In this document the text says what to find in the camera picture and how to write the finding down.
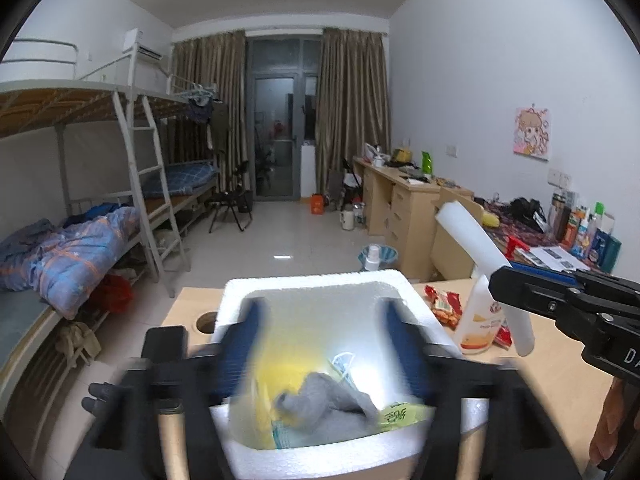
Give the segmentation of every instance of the yellow item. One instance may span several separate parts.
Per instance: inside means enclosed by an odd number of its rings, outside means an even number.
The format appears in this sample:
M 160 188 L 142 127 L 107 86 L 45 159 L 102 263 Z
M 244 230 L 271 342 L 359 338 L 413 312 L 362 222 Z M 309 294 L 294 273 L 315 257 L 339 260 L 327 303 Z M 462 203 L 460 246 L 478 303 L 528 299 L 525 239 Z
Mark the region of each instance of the yellow item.
M 414 154 L 409 148 L 398 148 L 394 151 L 392 160 L 396 162 L 411 162 Z
M 494 228 L 500 227 L 500 219 L 498 218 L 498 215 L 485 211 L 482 214 L 482 225 Z
M 429 409 L 421 404 L 397 402 L 380 412 L 380 430 L 404 428 L 427 418 Z
M 285 391 L 297 393 L 309 373 L 328 373 L 330 366 L 324 356 L 311 355 L 304 349 L 283 355 L 277 345 L 265 344 L 260 350 L 249 368 L 253 372 L 249 377 L 248 395 L 235 400 L 234 416 L 244 420 L 240 422 L 242 427 L 252 429 L 252 441 L 257 449 L 276 449 L 273 424 L 282 421 L 287 426 L 295 426 L 294 420 L 274 409 L 276 397 Z

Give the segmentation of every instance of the red plastic bag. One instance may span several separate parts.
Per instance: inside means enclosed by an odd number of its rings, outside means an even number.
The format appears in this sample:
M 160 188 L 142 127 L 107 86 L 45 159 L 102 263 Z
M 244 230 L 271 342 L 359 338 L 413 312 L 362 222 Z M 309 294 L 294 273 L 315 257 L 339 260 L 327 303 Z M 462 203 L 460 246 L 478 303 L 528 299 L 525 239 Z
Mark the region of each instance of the red plastic bag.
M 100 310 L 121 314 L 127 311 L 132 300 L 133 289 L 129 280 L 107 274 L 95 287 L 87 303 Z
M 455 330 L 462 317 L 460 295 L 455 292 L 436 290 L 429 285 L 424 287 L 424 294 L 438 321 Z

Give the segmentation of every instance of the wall outlet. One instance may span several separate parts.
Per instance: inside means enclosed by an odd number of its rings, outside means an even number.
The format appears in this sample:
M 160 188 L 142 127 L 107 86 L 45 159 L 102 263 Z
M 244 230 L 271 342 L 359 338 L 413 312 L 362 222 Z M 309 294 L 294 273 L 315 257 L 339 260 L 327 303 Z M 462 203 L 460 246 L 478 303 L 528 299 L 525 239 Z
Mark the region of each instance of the wall outlet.
M 560 176 L 562 175 L 562 173 L 560 173 L 559 170 L 549 170 L 549 176 L 547 177 L 547 181 L 549 184 L 551 184 L 552 186 L 560 186 Z
M 560 187 L 562 189 L 569 189 L 571 187 L 571 175 L 560 173 Z

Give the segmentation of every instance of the desk surface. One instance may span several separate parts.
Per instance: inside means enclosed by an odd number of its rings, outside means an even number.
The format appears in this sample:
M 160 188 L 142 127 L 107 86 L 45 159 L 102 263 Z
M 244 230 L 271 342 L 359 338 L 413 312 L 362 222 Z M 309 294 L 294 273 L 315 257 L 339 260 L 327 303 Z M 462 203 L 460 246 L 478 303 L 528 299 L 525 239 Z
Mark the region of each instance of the desk surface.
M 462 304 L 471 291 L 472 280 L 437 282 L 431 285 L 440 290 L 458 292 Z M 424 285 L 415 285 L 424 297 Z M 198 318 L 220 306 L 222 290 L 215 288 L 184 288 L 169 311 L 163 326 L 181 324 L 189 332 L 189 348 L 206 344 L 210 336 L 196 328 Z M 519 358 L 513 348 L 505 351 L 496 346 L 475 356 L 482 362 L 495 362 L 500 358 L 514 358 L 527 377 L 540 401 L 546 406 L 574 454 L 578 466 L 583 469 L 588 461 L 589 442 L 602 409 L 602 401 L 609 389 L 610 376 L 582 361 L 582 345 L 556 330 L 551 320 L 531 316 L 536 335 L 535 350 L 525 358 Z M 188 473 L 184 456 L 184 426 L 180 415 L 161 415 L 162 450 L 168 477 L 186 480 Z M 463 449 L 462 471 L 459 478 L 474 478 L 482 434 L 476 432 L 468 438 Z
M 388 168 L 387 166 L 384 166 L 382 168 L 376 168 L 372 164 L 365 162 L 362 158 L 358 158 L 358 157 L 354 158 L 353 161 L 355 164 L 360 165 L 361 167 L 364 167 L 364 168 L 369 168 L 374 173 L 389 179 L 394 184 L 396 184 L 396 186 L 403 187 L 411 192 L 415 192 L 415 193 L 439 193 L 440 192 L 440 186 L 438 186 L 437 184 L 409 184 L 405 180 L 405 177 L 407 177 L 407 175 L 405 173 L 402 173 L 397 168 Z M 473 192 L 463 187 L 451 188 L 451 190 L 463 196 L 473 195 Z

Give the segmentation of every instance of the blue checkered mattress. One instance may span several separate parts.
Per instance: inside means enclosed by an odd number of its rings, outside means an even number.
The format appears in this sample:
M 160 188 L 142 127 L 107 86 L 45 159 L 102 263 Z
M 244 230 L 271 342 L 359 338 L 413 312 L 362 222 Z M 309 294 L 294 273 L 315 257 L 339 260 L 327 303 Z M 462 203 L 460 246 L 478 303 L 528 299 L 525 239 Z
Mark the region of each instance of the blue checkered mattress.
M 182 162 L 164 168 L 169 195 L 192 195 L 195 189 L 210 182 L 217 174 L 213 162 Z M 162 198 L 160 174 L 154 173 L 142 186 L 145 198 Z

